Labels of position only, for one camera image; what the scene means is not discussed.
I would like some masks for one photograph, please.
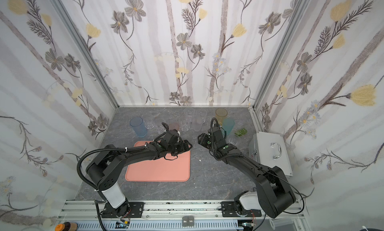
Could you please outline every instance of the drinking glass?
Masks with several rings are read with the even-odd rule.
[[[194,108],[185,108],[184,109],[184,115],[186,117],[189,117],[191,121],[192,120],[192,117],[195,115],[195,109]]]
[[[152,116],[151,114],[144,114],[142,118],[144,120],[144,124],[147,129],[151,129],[155,126],[155,123],[153,121],[155,117]]]
[[[178,131],[179,128],[180,128],[180,126],[179,126],[178,123],[171,123],[171,124],[169,124],[169,129],[170,130],[176,129]]]
[[[192,118],[192,128],[198,132],[201,130],[201,127],[203,126],[203,118],[202,117],[198,117],[198,116],[194,116]]]
[[[225,108],[216,109],[216,119],[220,125],[223,125],[224,119],[227,117],[228,111]]]
[[[155,119],[155,124],[156,124],[156,127],[157,127],[157,132],[159,134],[162,134],[163,132],[166,131],[165,127],[161,123],[165,123],[165,120],[162,119],[162,118]]]
[[[224,119],[223,126],[222,126],[223,136],[224,136],[224,130],[227,132],[227,135],[229,135],[234,125],[235,125],[235,120],[233,118]]]
[[[207,117],[207,110],[206,110],[205,108],[202,108],[202,109],[200,109],[200,110],[196,113],[196,115],[197,115],[198,117],[203,118],[203,123],[205,123],[205,118]]]
[[[136,132],[138,137],[145,137],[147,135],[147,129],[145,128],[144,121],[140,117],[132,118],[129,125]]]
[[[179,118],[180,126],[181,126],[181,131],[188,131],[190,127],[190,119],[189,117],[186,116],[181,116]]]
[[[227,142],[236,146],[240,142],[240,138],[236,134],[230,134],[227,137]]]

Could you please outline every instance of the metal handle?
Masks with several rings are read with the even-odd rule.
[[[279,152],[280,152],[280,155],[279,156],[273,156],[273,159],[276,159],[276,158],[279,158],[281,156],[281,147],[280,147],[280,144],[278,144],[277,142],[272,142],[271,143],[271,147],[273,147],[274,144],[277,144],[277,146],[279,147]]]

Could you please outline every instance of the blue cup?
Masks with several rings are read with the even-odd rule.
[[[224,130],[227,132],[227,136],[231,133],[233,126],[235,125],[235,120],[233,118],[226,118],[223,121],[222,130],[224,136]]]
[[[147,135],[147,129],[145,128],[144,120],[142,118],[132,118],[129,125],[135,130],[138,137],[145,137]]]

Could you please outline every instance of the black mounting plate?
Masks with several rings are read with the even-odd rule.
[[[143,213],[144,202],[129,202],[126,200],[117,209],[112,208],[106,203],[104,210],[100,212],[102,218],[116,218],[124,216],[130,209],[129,214],[125,218],[141,218]]]
[[[235,209],[235,202],[221,202],[221,213],[224,218],[237,218],[240,217],[240,215],[237,214],[236,209]],[[249,213],[245,215],[244,217],[250,217],[252,218],[252,212],[255,215],[255,217],[261,217],[262,212],[258,209],[252,209],[249,210]]]

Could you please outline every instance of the green object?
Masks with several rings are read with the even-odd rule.
[[[235,134],[237,135],[237,136],[242,136],[242,135],[244,135],[244,134],[247,134],[247,130],[245,129],[245,128],[242,128],[242,129],[240,129],[240,130],[237,130],[236,132],[235,132]]]

